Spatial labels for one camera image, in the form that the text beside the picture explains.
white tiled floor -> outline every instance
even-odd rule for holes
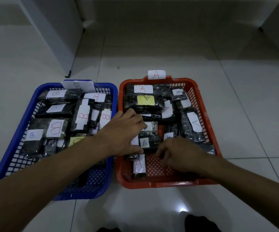
[[[279,51],[257,29],[242,24],[88,25],[73,79],[119,87],[151,69],[192,78],[223,156],[278,181]],[[0,160],[35,88],[63,79],[33,27],[0,26]],[[185,213],[180,211],[204,215],[225,232],[278,231],[219,185],[128,190],[115,176],[100,198],[52,202],[24,231],[96,231],[117,225],[122,231],[183,231]]]

human hand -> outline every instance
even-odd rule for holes
[[[203,173],[203,160],[210,156],[202,148],[180,136],[167,138],[161,143],[156,155],[160,158],[163,154],[162,165],[180,172],[195,172],[198,174]]]
[[[117,114],[92,138],[95,144],[105,147],[107,157],[142,154],[144,150],[140,146],[131,145],[131,141],[142,129],[147,128],[141,114],[136,114],[129,109],[123,114]]]

human arm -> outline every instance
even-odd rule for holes
[[[96,135],[0,180],[0,231],[21,231],[69,183],[100,160],[142,153],[131,140],[146,127],[133,109],[118,112]]]
[[[163,165],[213,179],[279,228],[279,183],[206,153],[191,141],[168,138],[158,148]]]

blue plastic basket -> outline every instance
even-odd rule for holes
[[[116,114],[118,89],[111,83],[94,83],[96,92],[113,94],[112,101],[112,117]],[[0,162],[0,180],[26,166],[29,166],[38,161],[38,159],[29,160],[24,155],[19,153],[23,142],[24,135],[29,127],[29,122],[36,114],[38,109],[42,106],[37,102],[38,96],[48,89],[63,89],[61,83],[46,83],[39,86],[31,101],[25,110],[25,113],[19,123],[19,126],[10,141],[10,144]],[[113,157],[107,159],[106,167],[91,168],[88,173],[88,179],[85,187],[67,187],[54,200],[68,200],[68,199],[95,199],[105,193],[110,184],[112,172]]]

plastic basket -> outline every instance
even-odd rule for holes
[[[42,106],[37,102],[38,96],[47,89],[63,89],[61,83],[46,83],[39,86],[31,101],[25,110],[25,113],[14,133],[12,140],[0,162],[0,179],[38,161],[38,159],[28,160],[24,155],[19,154],[26,131],[29,127],[31,117]],[[95,83],[95,89],[98,93],[113,94],[112,117],[116,114],[118,89],[111,83]],[[54,200],[68,199],[95,199],[105,193],[110,184],[113,157],[107,159],[106,167],[91,168],[88,173],[86,186],[82,188],[67,187]]]
[[[123,98],[125,96],[126,84],[134,85],[170,83],[173,86],[183,86],[192,103],[192,106],[199,113],[199,121],[203,128],[203,133],[207,142],[211,142],[215,146],[215,154],[222,156],[215,134],[210,124],[199,88],[195,81],[189,78],[172,78],[166,76],[165,79],[148,80],[145,76],[143,79],[125,80],[119,87],[119,111],[124,111]],[[158,132],[163,136],[163,126],[158,127]],[[116,159],[116,175],[118,182],[128,189],[156,188],[156,187],[177,187],[177,186],[194,186],[216,184],[213,180],[204,178],[195,173],[181,173],[174,171],[169,167],[163,167],[160,159],[155,154],[146,154],[146,177],[143,179],[134,179],[132,177],[133,164],[129,160],[124,160],[122,156]]]

